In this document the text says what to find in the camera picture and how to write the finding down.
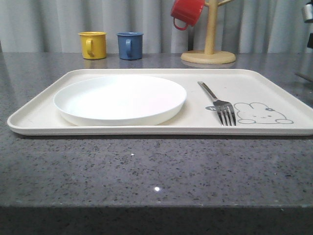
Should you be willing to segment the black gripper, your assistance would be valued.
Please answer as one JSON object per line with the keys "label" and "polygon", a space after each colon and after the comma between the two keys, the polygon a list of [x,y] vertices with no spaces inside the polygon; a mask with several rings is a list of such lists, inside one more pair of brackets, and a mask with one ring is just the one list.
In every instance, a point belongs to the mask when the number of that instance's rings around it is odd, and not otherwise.
{"label": "black gripper", "polygon": [[313,49],[313,33],[310,33],[307,48]]}

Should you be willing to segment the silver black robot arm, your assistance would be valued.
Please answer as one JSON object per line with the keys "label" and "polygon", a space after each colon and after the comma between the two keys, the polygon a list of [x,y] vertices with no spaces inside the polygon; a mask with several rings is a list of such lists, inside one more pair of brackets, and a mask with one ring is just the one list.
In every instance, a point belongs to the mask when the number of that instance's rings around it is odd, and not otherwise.
{"label": "silver black robot arm", "polygon": [[[310,0],[302,7],[302,17],[305,24],[312,24],[313,23],[313,0]],[[313,48],[313,34],[310,33],[308,43],[308,48]]]}

